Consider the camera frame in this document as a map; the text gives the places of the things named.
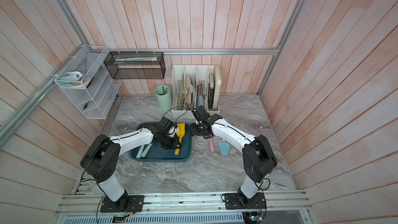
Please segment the yellow shovel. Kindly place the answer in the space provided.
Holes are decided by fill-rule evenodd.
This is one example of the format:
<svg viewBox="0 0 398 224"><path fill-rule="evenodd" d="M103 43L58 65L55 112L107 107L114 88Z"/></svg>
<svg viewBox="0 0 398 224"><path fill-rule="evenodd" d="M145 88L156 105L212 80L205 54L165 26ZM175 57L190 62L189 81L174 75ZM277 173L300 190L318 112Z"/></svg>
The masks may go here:
<svg viewBox="0 0 398 224"><path fill-rule="evenodd" d="M182 142L182 138L185 135L185 128L186 128L186 124L185 123L177 124L177 132L176 132L176 134L177 134L177 136L179 138L179 144L180 145L181 145L181 142Z"/></svg>

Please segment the teal plastic storage box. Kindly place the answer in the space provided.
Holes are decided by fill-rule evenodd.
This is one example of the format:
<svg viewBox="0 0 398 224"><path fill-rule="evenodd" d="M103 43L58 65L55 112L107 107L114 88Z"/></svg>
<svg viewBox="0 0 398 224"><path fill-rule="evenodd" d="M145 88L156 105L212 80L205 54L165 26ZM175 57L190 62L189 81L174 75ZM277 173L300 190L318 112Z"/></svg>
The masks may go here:
<svg viewBox="0 0 398 224"><path fill-rule="evenodd" d="M160 146L152 145L145 158L138 158L137 154L140 147L129 151L130 157L135 161L141 162L186 162L192 154L192 134L190 125L186 123L185 135L182 138L182 148L179 155L174 155L175 150L165 150Z"/></svg>

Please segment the purple shovel pink handle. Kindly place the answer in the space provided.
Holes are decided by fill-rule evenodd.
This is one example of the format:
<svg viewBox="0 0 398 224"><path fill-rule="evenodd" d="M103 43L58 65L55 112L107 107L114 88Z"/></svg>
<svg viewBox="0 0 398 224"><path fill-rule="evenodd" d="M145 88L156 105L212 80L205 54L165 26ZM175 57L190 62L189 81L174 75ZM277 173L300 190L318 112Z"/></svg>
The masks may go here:
<svg viewBox="0 0 398 224"><path fill-rule="evenodd" d="M209 140L209 151L210 153L215 153L214 143L213 143L213 134L206 135L205 139Z"/></svg>

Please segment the light blue rounded shovel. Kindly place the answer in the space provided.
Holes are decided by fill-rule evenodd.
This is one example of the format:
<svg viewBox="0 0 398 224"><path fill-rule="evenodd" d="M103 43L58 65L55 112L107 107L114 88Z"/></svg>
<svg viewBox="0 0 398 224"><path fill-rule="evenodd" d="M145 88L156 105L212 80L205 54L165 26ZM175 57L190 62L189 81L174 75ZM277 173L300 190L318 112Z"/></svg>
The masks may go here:
<svg viewBox="0 0 398 224"><path fill-rule="evenodd" d="M152 147L152 143L149 144L149 145L143 150L143 152L142 152L142 154L141 154L141 158L145 158L145 157L146 157L146 155L148 154L148 152L149 152L149 150L150 150L151 147Z"/></svg>

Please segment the pointed light blue trowel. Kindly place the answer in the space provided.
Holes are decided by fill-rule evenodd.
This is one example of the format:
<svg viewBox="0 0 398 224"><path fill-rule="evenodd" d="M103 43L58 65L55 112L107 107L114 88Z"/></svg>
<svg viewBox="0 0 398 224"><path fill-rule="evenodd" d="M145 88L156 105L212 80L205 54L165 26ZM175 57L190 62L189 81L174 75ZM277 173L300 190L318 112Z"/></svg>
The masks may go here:
<svg viewBox="0 0 398 224"><path fill-rule="evenodd" d="M230 144L226 140L222 140L221 143L218 144L219 151L223 156L227 156L230 151Z"/></svg>

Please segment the pale blue shovel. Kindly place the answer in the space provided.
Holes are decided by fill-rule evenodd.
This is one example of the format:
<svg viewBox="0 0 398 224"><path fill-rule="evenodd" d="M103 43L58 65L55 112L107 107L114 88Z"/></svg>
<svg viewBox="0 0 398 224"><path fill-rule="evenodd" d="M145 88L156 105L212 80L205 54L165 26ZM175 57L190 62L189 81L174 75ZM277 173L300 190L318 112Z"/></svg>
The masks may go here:
<svg viewBox="0 0 398 224"><path fill-rule="evenodd" d="M140 158L141 158L142 153L143 153L143 151L144 151L144 148L145 148L145 145L142 145L142 146L139 148L139 150L138 150L138 152L137 152L137 154L136 154L136 159L140 159Z"/></svg>

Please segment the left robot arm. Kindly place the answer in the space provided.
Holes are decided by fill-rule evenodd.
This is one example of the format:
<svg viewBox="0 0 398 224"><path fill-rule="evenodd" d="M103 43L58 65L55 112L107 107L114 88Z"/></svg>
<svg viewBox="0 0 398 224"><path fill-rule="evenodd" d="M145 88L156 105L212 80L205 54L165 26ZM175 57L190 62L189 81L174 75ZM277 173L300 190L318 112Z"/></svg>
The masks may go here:
<svg viewBox="0 0 398 224"><path fill-rule="evenodd" d="M93 177L105 195L102 201L105 206L101 211L139 212L140 204L129 197L115 176L119 157L132 149L151 144L156 144L165 150L180 149L182 142L180 135L183 133L185 133L184 127L163 117L156 124L128 134L112 137L104 134L97 136L83 156L80 165Z"/></svg>

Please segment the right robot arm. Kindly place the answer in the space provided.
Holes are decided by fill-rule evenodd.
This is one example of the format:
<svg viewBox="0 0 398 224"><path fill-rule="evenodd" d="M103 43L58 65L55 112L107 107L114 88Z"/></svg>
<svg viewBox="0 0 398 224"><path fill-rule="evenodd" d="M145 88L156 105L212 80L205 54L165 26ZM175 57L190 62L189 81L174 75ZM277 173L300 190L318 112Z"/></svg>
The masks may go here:
<svg viewBox="0 0 398 224"><path fill-rule="evenodd" d="M246 177L237 193L225 193L222 200L226 209L266 208L261 188L266 177L278 165L276 156L264 135L250 135L229 124L218 114L211 115L200 105L192 110L196 123L191 124L193 136L217 136L240 150Z"/></svg>

